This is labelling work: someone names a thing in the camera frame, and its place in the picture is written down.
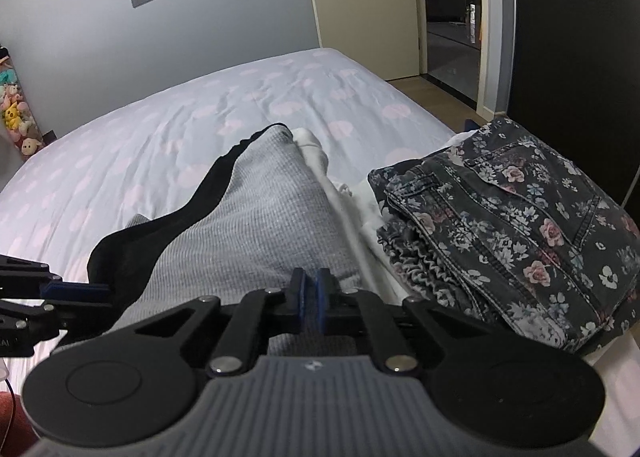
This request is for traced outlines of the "white folded garment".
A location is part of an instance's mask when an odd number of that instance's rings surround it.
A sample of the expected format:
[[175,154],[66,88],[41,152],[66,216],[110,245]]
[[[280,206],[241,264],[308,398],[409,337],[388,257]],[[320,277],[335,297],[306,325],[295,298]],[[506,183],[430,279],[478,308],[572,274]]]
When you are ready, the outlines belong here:
[[361,287],[384,302],[401,305],[412,290],[397,276],[378,243],[376,230],[383,224],[380,210],[366,180],[353,188],[328,176],[329,158],[320,141],[308,129],[293,130],[293,140],[306,165],[326,193],[360,273]]

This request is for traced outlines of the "black garment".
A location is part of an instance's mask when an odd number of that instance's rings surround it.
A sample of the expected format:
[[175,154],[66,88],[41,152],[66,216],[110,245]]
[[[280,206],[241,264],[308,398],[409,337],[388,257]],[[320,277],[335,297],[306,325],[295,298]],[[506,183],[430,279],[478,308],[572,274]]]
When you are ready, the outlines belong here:
[[166,216],[128,226],[102,238],[87,264],[88,286],[96,301],[131,304],[149,283],[160,255],[177,237],[211,214],[231,185],[240,157],[269,131],[284,131],[275,124],[234,145],[209,168],[188,202]]

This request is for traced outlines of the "red fleece sleeve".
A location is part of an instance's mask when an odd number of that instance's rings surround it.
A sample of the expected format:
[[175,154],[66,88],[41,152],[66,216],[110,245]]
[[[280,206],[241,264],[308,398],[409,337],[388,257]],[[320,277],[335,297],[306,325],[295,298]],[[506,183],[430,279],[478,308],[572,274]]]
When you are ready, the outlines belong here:
[[21,396],[1,392],[0,440],[3,457],[21,456],[39,441],[21,402]]

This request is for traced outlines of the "grey knit garment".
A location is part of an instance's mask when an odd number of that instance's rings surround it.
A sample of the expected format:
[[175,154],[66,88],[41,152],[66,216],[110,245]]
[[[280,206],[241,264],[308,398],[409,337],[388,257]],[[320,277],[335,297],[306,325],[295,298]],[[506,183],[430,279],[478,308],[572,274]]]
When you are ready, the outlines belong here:
[[292,131],[269,131],[240,157],[220,205],[160,255],[142,295],[114,328],[124,328],[201,295],[224,304],[283,287],[296,267],[326,267],[346,288],[360,283],[340,222],[306,165]]

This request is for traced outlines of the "black wardrobe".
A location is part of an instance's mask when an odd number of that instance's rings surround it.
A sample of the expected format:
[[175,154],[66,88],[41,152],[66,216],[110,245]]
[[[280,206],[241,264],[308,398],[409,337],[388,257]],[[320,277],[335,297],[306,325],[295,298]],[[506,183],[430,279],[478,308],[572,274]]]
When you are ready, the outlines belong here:
[[639,217],[639,0],[515,0],[509,117]]

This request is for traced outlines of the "floral dark folded garment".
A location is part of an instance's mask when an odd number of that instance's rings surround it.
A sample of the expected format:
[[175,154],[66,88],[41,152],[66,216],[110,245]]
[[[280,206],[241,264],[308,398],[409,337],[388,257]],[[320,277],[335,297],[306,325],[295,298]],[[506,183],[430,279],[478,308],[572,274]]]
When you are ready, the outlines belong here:
[[570,159],[508,118],[369,173],[378,243],[442,307],[588,354],[639,319],[639,231]]

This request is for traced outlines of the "hanging plush toy organizer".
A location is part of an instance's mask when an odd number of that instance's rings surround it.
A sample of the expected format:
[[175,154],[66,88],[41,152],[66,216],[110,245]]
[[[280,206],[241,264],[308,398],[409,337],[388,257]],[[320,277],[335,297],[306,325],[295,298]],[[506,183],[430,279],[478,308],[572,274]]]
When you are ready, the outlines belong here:
[[27,160],[46,144],[6,47],[0,49],[0,76],[1,123],[21,157]]

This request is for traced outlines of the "polka dot bed sheet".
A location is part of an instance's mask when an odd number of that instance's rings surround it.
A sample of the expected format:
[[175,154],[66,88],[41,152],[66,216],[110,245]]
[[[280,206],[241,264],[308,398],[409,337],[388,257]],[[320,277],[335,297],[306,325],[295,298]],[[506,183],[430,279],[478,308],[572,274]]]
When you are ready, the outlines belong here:
[[[454,133],[331,49],[212,73],[114,110],[38,152],[1,194],[1,257],[89,283],[99,241],[185,205],[216,159],[275,124],[314,133],[353,188]],[[73,344],[1,354],[39,441],[22,456],[634,456],[639,320],[570,352],[442,307],[341,287],[336,333],[304,327],[286,288],[201,295]]]

